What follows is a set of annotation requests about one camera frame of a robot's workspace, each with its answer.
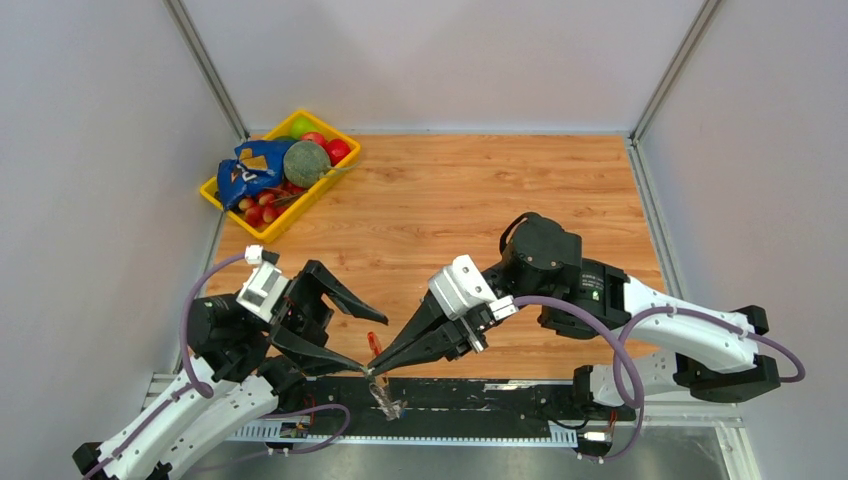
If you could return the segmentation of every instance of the blue snack package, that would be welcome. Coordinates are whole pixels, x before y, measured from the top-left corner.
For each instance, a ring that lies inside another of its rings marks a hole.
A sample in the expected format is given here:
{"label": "blue snack package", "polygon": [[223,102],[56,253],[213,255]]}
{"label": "blue snack package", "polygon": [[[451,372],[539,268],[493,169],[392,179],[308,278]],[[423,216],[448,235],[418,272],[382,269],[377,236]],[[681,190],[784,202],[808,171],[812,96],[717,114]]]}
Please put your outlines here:
{"label": "blue snack package", "polygon": [[218,164],[218,197],[224,210],[231,210],[246,196],[283,183],[283,157],[294,141],[252,140],[235,148],[236,158],[249,148],[253,158],[224,160]]}

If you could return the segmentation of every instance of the wood grain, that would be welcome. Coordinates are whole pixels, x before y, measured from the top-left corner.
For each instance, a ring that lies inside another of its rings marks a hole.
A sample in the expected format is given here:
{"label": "wood grain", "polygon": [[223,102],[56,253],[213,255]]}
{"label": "wood grain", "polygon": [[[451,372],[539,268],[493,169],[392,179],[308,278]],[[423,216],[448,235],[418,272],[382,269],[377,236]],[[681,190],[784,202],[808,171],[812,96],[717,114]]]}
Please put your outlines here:
{"label": "wood grain", "polygon": [[[468,253],[483,269],[499,259],[498,238],[520,213],[536,211],[583,237],[583,254],[613,264],[654,288],[659,266],[627,154],[614,136],[360,136],[362,165],[319,200],[270,249],[283,272],[324,262],[360,298],[389,317],[388,327],[336,312],[328,347],[362,363],[366,334],[383,346],[400,331],[427,280]],[[255,241],[227,221],[217,259]],[[231,292],[249,275],[245,264],[212,278],[210,294]],[[455,362],[396,370],[392,375],[467,378],[571,378],[574,368],[607,363],[600,339],[556,336],[525,309],[487,334],[489,348]],[[634,355],[654,351],[632,342]]]}

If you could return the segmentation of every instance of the yellow basket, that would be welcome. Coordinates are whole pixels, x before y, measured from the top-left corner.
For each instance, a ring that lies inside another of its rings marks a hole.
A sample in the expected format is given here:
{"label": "yellow basket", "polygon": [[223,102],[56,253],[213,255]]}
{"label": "yellow basket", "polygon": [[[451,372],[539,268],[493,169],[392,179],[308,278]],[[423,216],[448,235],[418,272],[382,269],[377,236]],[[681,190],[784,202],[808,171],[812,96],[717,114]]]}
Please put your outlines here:
{"label": "yellow basket", "polygon": [[[339,162],[336,167],[348,167],[353,165],[356,162],[357,157],[359,157],[359,152],[362,150],[362,147],[356,142],[354,139],[348,137],[342,132],[336,130],[325,122],[321,121],[318,117],[312,115],[306,110],[298,110],[292,113],[289,118],[285,119],[283,123],[277,125],[277,127],[271,130],[270,133],[262,137],[263,140],[273,140],[278,137],[286,136],[289,134],[291,130],[291,126],[295,120],[301,117],[306,117],[312,122],[315,127],[317,127],[318,132],[320,132],[329,142],[330,140],[340,138],[342,139],[349,147],[350,153]],[[330,189],[336,182],[338,182],[343,173],[333,173],[327,175],[326,177],[318,180],[318,183],[313,185],[309,190],[307,190],[300,198],[297,199],[289,208],[283,212],[282,215],[277,217],[276,220],[271,222],[264,230],[259,231],[245,222],[241,217],[236,215],[233,212],[227,212],[227,216],[232,218],[233,221],[242,226],[245,230],[250,232],[251,235],[256,237],[257,239],[270,243],[273,242],[277,237],[280,236],[283,232],[289,229],[295,220],[298,219],[304,212],[309,210],[309,207],[312,206],[319,198],[321,198],[327,190]],[[218,207],[218,210],[223,210],[223,205],[218,199],[215,198],[215,194],[218,193],[218,182],[215,177],[210,178],[206,183],[200,187],[200,194],[203,195],[203,198],[209,200],[212,205]]]}

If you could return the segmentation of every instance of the wooden table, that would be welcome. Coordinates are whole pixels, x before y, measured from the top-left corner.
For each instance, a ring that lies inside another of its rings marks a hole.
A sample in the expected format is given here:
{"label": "wooden table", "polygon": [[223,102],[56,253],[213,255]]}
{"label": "wooden table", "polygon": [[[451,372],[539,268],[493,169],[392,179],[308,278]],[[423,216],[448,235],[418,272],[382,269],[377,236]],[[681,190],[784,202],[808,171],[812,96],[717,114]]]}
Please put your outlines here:
{"label": "wooden table", "polygon": [[[615,136],[360,136],[362,165],[350,172],[268,248],[294,276],[314,258],[356,295],[382,310],[389,326],[336,312],[327,344],[359,362],[371,359],[366,334],[387,346],[418,307],[427,280],[454,257],[480,269],[498,261],[498,238],[520,213],[536,211],[583,237],[583,255],[662,288],[659,265],[622,139]],[[224,225],[217,260],[254,239]],[[246,264],[214,276],[209,294],[236,291]],[[491,330],[489,348],[455,362],[392,375],[548,379],[611,361],[600,338],[558,337],[527,308]],[[653,352],[631,342],[634,355]]]}

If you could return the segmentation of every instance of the gray floor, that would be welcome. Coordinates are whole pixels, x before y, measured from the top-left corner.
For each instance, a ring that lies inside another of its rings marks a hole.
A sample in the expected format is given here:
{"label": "gray floor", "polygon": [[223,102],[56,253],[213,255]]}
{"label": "gray floor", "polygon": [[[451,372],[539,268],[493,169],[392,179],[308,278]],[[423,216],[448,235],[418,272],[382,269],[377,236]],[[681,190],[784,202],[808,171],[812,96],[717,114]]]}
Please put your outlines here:
{"label": "gray floor", "polygon": [[[619,427],[616,443],[625,442],[628,435]],[[261,444],[225,443],[200,465],[218,465],[260,450]],[[570,450],[552,448],[334,445],[308,455],[265,457],[184,478],[726,480],[728,476],[714,429],[654,427],[643,432],[627,457],[605,465],[578,461]]]}

